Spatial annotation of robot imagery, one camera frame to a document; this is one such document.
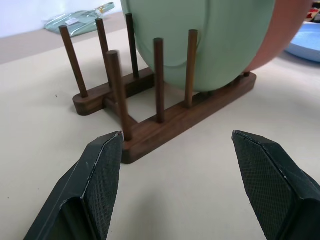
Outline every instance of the light blue dish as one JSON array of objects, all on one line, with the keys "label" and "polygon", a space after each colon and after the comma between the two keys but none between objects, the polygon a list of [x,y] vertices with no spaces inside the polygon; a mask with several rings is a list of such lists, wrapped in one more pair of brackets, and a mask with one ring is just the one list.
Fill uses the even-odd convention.
[{"label": "light blue dish", "polygon": [[286,51],[297,57],[320,63],[320,24],[303,24]]}]

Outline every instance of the green plate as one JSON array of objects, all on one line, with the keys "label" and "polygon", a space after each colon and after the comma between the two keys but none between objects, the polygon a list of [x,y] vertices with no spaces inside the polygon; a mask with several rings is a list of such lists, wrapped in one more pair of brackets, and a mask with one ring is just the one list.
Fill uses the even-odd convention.
[{"label": "green plate", "polygon": [[164,77],[185,88],[188,31],[198,33],[194,91],[232,82],[258,52],[275,0],[121,0],[132,13],[136,46],[154,69],[153,39],[164,39]]}]

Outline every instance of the white table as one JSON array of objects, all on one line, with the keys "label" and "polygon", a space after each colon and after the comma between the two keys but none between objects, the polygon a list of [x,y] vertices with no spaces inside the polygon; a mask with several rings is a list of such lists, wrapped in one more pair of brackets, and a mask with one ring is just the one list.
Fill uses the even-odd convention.
[{"label": "white table", "polygon": [[[126,30],[108,34],[131,70]],[[98,38],[75,44],[87,88],[106,81]],[[140,68],[146,67],[139,56]],[[282,54],[252,92],[131,165],[122,165],[108,240],[262,240],[242,183],[233,130],[279,142],[320,182],[320,66]],[[95,138],[119,130],[101,110],[79,116],[64,48],[0,65],[0,239],[23,239],[60,177]],[[166,87],[166,107],[183,99]],[[128,100],[138,121],[154,91]]]}]

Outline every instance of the clear plastic bag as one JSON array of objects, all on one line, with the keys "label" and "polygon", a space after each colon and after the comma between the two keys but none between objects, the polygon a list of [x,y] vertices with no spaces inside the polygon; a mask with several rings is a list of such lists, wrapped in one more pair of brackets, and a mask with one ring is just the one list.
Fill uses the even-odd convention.
[{"label": "clear plastic bag", "polygon": [[113,2],[104,4],[90,11],[76,11],[62,14],[49,20],[44,28],[50,32],[60,34],[59,27],[66,25],[71,37],[93,32],[97,30],[96,19],[103,18],[105,13],[115,8]]}]

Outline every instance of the pink bowl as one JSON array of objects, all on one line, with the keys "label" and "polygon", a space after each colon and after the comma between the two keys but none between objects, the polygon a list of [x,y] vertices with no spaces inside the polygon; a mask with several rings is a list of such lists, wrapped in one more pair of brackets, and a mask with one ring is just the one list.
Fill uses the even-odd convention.
[{"label": "pink bowl", "polygon": [[260,68],[286,48],[304,22],[312,2],[313,0],[276,0],[263,43],[245,72]]}]

